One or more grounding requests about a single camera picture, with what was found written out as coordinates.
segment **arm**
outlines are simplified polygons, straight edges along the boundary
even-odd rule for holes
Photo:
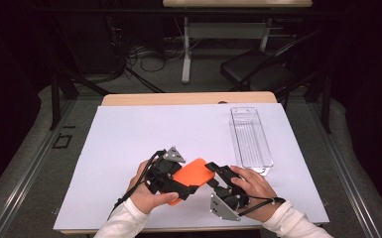
[[[136,184],[146,165],[147,161],[141,163],[137,174],[129,183],[128,190]],[[109,219],[98,230],[95,237],[135,237],[144,228],[155,207],[176,200],[178,197],[176,192],[153,194],[142,182],[130,198],[112,211]]]
[[[263,226],[282,238],[331,237],[325,230],[310,223],[303,213],[293,208],[290,201],[284,202]]]
[[[113,210],[94,237],[135,237],[144,228],[149,216],[129,198]]]
[[[235,173],[242,176],[233,178],[231,181],[242,187],[248,195],[258,197],[276,197],[274,189],[268,184],[265,178],[250,169],[230,167]],[[262,199],[250,198],[248,209],[262,202]],[[263,226],[277,233],[283,238],[299,237],[331,237],[320,227],[310,223],[304,214],[293,208],[290,201],[283,204],[267,204],[246,214],[247,217],[263,222]]]

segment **clear plastic container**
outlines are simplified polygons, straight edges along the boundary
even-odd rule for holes
[[[265,176],[274,163],[256,108],[231,108],[230,130],[237,165]]]

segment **gray floor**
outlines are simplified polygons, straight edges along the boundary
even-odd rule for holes
[[[167,61],[157,72],[144,71],[138,60],[134,69],[167,92],[225,91],[230,84],[218,73],[220,62],[253,44],[201,42],[192,52],[190,84],[181,83],[181,59]],[[142,61],[146,69],[160,65],[154,58]],[[150,92],[126,75],[100,85],[120,93]],[[36,124],[0,179],[0,237],[65,237],[53,225],[101,103],[93,91],[81,85],[77,88],[80,97],[64,101],[64,118],[54,132],[49,131],[50,89],[40,93],[43,103]],[[324,228],[334,237],[382,237],[382,198],[352,152],[344,108],[332,101],[332,134],[328,135],[318,123],[318,105],[294,95],[287,113],[330,219]],[[62,143],[57,142],[58,135],[71,136],[68,148],[55,149]],[[275,237],[266,230],[261,233]]]

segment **black chair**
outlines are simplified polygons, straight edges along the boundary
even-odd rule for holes
[[[290,86],[293,90],[297,88],[298,81],[306,82],[312,78],[312,74],[309,78],[302,78],[289,70],[290,61],[310,47],[319,35],[320,31],[315,31],[300,37],[271,55],[251,50],[223,62],[220,72],[233,83],[230,91],[271,91],[277,99],[285,99],[286,107]]]

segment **metal bracket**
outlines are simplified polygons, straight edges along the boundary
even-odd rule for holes
[[[176,147],[171,147],[165,154],[163,154],[163,159],[180,163],[186,162],[178,150],[176,150]]]
[[[232,210],[217,194],[211,194],[210,212],[218,216],[220,219],[240,221],[241,217]]]

